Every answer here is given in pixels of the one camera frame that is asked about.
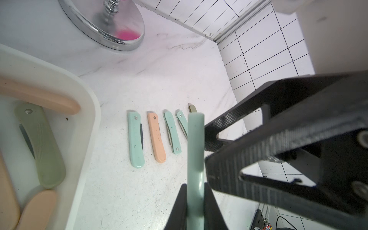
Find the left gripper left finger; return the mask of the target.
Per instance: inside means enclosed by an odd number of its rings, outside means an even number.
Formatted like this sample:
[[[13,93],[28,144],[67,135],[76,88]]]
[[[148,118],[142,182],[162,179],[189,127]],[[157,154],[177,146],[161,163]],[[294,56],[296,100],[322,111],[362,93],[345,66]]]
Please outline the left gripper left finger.
[[[182,184],[164,230],[186,230],[187,184]]]

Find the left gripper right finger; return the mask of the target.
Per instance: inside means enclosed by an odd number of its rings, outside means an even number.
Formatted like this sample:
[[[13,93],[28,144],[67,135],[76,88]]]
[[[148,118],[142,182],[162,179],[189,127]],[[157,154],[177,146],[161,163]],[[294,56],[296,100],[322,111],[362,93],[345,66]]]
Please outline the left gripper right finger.
[[[215,196],[208,183],[205,183],[204,192],[204,218],[205,230],[227,230],[228,227],[223,219]]]

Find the olive green folding fruit knife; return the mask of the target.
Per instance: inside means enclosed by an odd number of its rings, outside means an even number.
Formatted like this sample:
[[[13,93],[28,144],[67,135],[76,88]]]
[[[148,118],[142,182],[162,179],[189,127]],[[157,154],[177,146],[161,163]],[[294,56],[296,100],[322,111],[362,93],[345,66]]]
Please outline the olive green folding fruit knife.
[[[196,113],[197,112],[197,109],[196,109],[196,107],[193,104],[190,104],[189,105],[189,111],[190,111],[190,113]]]

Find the peach folding fruit knife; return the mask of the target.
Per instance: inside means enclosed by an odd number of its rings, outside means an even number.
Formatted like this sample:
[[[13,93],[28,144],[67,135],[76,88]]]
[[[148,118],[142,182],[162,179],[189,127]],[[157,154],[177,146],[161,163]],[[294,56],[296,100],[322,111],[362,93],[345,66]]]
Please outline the peach folding fruit knife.
[[[158,115],[150,112],[147,114],[147,117],[155,160],[158,163],[164,163],[166,161],[166,152],[161,137]]]

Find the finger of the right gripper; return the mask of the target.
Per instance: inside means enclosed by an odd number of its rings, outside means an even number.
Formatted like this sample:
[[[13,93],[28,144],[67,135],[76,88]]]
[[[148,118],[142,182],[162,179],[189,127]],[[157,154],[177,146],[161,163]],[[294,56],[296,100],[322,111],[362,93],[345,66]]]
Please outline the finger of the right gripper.
[[[290,163],[280,163],[276,173],[264,176],[243,173],[254,164],[266,164],[264,156],[274,156],[301,147],[297,135],[266,137],[261,141],[255,131],[229,143],[217,139],[215,124],[205,127],[205,148],[211,152],[205,160],[211,188],[229,195],[266,203],[307,219],[340,230],[365,230],[368,227],[368,203],[354,193],[353,183],[368,182],[368,154],[354,140],[368,121],[356,117],[321,138],[322,160],[311,164],[317,179],[301,170],[290,172]]]
[[[237,140],[218,134],[257,108],[263,123]],[[269,81],[205,126],[211,152],[286,152],[368,126],[367,72]]]

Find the mint folding fruit knife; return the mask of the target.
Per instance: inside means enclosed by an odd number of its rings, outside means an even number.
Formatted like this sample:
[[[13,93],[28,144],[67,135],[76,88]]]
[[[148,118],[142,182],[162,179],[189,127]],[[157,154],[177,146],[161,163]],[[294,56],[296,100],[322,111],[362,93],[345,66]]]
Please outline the mint folding fruit knife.
[[[188,122],[187,122],[187,119],[186,119],[184,113],[181,110],[179,110],[179,111],[176,112],[176,117],[179,121],[179,124],[182,128],[182,131],[183,131],[185,137],[188,138]]]
[[[131,111],[127,117],[130,161],[133,167],[141,168],[145,164],[141,116],[138,112]]]
[[[182,152],[182,149],[181,149],[178,133],[176,130],[174,117],[172,113],[168,110],[165,110],[163,115],[164,115],[164,119],[167,125],[167,130],[169,133],[169,139],[170,139],[170,143],[172,147],[172,152],[174,154],[180,154]]]
[[[188,230],[203,230],[204,218],[204,151],[205,116],[190,113],[188,116],[188,165],[187,165],[187,219]]]

